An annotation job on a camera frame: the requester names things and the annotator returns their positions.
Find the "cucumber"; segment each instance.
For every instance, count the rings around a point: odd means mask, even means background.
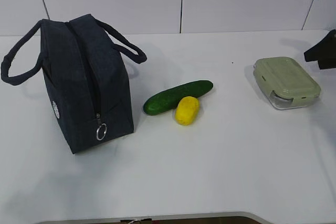
[[[147,115],[158,115],[177,107],[184,97],[198,98],[213,88],[210,81],[193,81],[175,88],[167,89],[150,97],[143,105],[143,111]]]

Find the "green lid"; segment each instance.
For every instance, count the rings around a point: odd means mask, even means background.
[[[270,96],[272,92],[294,103],[305,103],[320,95],[320,86],[292,58],[275,57],[257,60],[254,75],[262,91]]]

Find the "table surface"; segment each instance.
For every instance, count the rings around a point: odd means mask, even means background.
[[[41,73],[18,87],[0,83],[0,223],[150,216],[242,215],[263,223],[336,222],[336,69],[303,52],[327,31],[128,35],[148,55],[130,76],[135,133],[72,155]],[[0,37],[5,55],[19,37]],[[31,68],[39,37],[11,75]],[[257,87],[259,58],[297,60],[322,88],[308,108],[275,110]],[[178,84],[208,79],[191,126],[142,104]]]

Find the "glass food container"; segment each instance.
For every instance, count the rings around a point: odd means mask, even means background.
[[[279,110],[309,106],[321,93],[320,86],[289,57],[259,59],[253,74],[269,102]]]

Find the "lunch bag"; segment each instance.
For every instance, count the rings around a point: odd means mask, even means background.
[[[9,77],[16,53],[38,29],[36,65]],[[137,54],[113,43],[106,31]],[[147,60],[141,49],[90,14],[65,23],[42,19],[4,57],[1,79],[16,86],[42,68],[58,124],[77,153],[134,131],[129,78],[120,53],[136,63]]]

